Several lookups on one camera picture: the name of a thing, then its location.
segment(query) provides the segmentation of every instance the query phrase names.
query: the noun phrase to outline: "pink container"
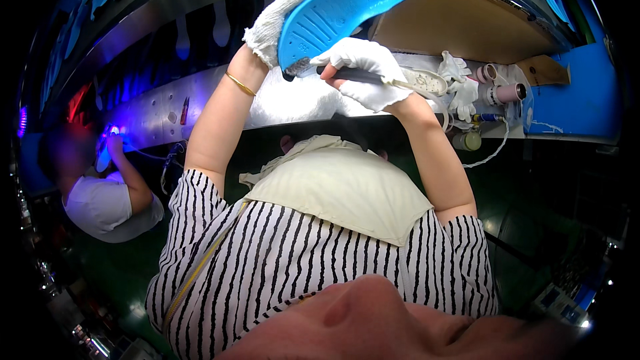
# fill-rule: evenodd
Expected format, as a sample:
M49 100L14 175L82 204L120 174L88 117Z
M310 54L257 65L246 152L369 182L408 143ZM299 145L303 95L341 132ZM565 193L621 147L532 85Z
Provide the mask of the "pink container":
M527 89L524 84L495 85L486 90L486 99L491 106L501 106L510 101L523 100L526 97Z
M484 67L478 67L476 70L476 78L483 84L493 81L498 77L498 71L492 64L485 64Z

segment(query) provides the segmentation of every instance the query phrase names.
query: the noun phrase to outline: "man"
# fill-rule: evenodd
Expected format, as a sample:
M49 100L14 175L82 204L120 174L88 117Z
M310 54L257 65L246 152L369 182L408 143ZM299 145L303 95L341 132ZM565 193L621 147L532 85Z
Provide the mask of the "man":
M69 219L94 238L117 244L153 228L164 208L124 156L122 137L108 137L107 150L119 172L85 176L95 159L95 136L80 124L63 124L42 136L38 165L60 189Z

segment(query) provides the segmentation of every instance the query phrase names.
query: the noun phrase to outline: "cardboard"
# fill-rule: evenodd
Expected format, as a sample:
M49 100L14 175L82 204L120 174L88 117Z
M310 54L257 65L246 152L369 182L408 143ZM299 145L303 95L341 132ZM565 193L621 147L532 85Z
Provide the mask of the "cardboard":
M571 84L569 68L564 68L547 55L535 56L516 63L531 86Z
M405 0L385 13L373 40L393 51L512 64L560 51L527 13L501 0Z

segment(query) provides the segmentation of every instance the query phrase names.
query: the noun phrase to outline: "blue light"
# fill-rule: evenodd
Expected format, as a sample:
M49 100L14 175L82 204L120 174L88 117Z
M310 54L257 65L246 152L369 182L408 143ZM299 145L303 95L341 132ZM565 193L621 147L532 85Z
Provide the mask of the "blue light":
M20 122L18 124L18 138L24 136L24 132L27 131L27 107L20 109Z

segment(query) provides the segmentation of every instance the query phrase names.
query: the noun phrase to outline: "striped shirt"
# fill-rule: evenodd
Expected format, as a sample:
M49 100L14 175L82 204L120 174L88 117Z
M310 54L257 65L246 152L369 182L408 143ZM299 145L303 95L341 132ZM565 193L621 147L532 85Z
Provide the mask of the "striped shirt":
M170 201L173 213L159 273L149 283L149 320L164 316L201 253L228 228L229 206L211 180L186 171ZM402 298L453 315L496 314L482 223L461 215L444 228L433 210L416 221L404 247L293 209L249 203L168 326L181 359L212 358L273 314L334 283L363 274L391 281Z

